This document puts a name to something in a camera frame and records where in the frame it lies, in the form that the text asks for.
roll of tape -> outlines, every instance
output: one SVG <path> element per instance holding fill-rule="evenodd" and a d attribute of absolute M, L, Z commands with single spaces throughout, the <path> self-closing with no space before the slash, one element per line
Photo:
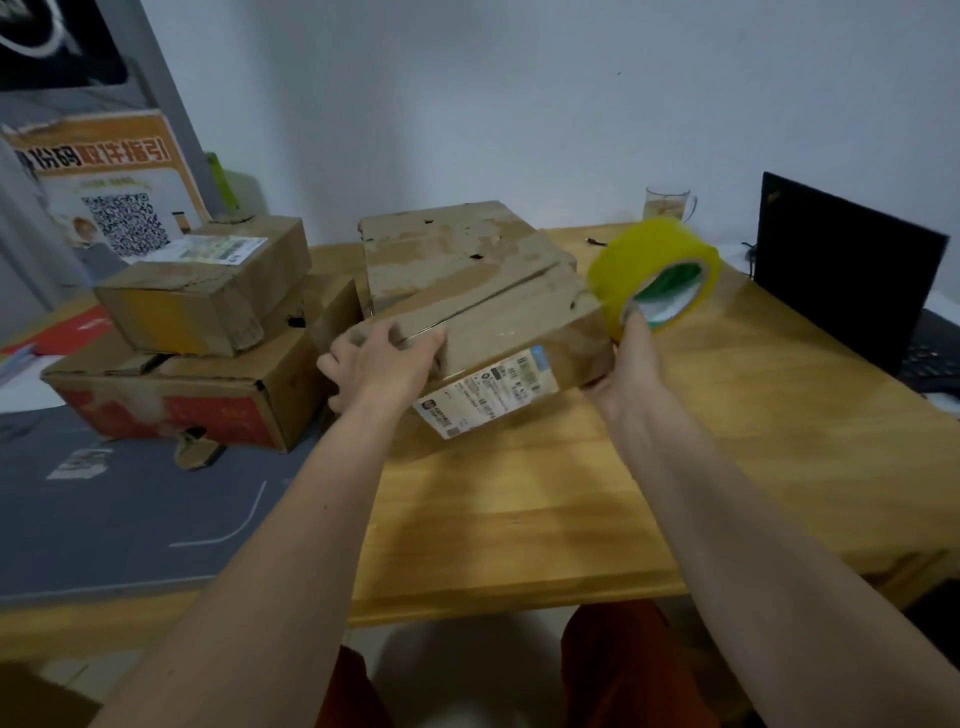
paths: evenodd
<path fill-rule="evenodd" d="M 603 305 L 607 331 L 623 336 L 638 309 L 650 328 L 680 319 L 709 295 L 720 272 L 716 249 L 671 217 L 655 217 L 624 231 L 601 251 L 587 282 Z"/>

white wall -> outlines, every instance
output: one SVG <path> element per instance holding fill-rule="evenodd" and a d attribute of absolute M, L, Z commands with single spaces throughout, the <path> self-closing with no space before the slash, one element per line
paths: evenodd
<path fill-rule="evenodd" d="M 489 198 L 619 221 L 657 181 L 749 237 L 765 169 L 960 237 L 952 0 L 142 2 L 204 147 L 312 243 Z"/>

orange pants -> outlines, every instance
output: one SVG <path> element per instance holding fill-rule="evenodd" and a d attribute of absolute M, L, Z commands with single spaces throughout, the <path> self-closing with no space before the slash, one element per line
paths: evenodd
<path fill-rule="evenodd" d="M 590 604 L 561 640 L 567 728 L 717 728 L 650 600 Z M 393 728 L 363 657 L 340 648 L 317 728 Z"/>

orange poster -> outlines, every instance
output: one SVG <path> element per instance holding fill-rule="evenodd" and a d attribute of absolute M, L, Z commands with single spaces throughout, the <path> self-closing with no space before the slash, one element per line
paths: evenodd
<path fill-rule="evenodd" d="M 132 263 L 210 219 L 158 110 L 71 116 L 4 137 L 73 245 L 104 243 Z"/>

glass mug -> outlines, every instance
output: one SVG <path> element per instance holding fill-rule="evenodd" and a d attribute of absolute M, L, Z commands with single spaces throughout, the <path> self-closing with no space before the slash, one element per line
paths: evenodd
<path fill-rule="evenodd" d="M 690 202 L 690 211 L 684 217 L 688 202 Z M 690 194 L 689 187 L 656 184 L 647 187 L 647 199 L 643 203 L 643 219 L 673 217 L 685 223 L 693 217 L 696 209 L 697 196 Z"/>

